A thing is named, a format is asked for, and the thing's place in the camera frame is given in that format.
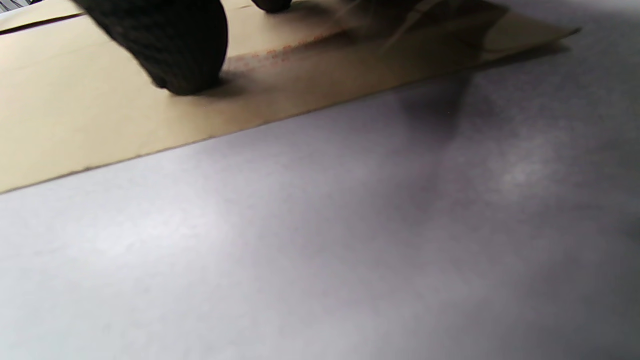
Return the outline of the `person's right hand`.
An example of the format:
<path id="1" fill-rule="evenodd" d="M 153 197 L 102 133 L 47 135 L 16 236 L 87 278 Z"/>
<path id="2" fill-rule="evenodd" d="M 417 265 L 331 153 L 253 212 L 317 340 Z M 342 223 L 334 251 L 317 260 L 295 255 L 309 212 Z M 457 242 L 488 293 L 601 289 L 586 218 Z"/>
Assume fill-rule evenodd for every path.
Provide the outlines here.
<path id="1" fill-rule="evenodd" d="M 127 50 L 153 84 L 178 96 L 220 83 L 229 41 L 219 0 L 78 0 L 76 5 Z"/>

